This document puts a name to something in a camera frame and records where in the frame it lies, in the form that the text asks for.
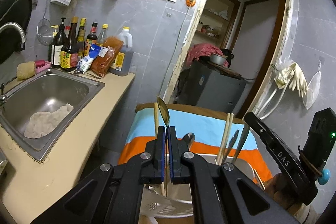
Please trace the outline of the person's right hand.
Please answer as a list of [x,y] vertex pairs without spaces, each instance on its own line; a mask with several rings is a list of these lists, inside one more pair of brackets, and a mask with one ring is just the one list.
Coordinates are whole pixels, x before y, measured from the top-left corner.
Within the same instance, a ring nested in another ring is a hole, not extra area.
[[298,203],[295,198],[295,191],[288,186],[282,173],[265,182],[265,192],[291,215],[295,215],[302,207],[302,203]]

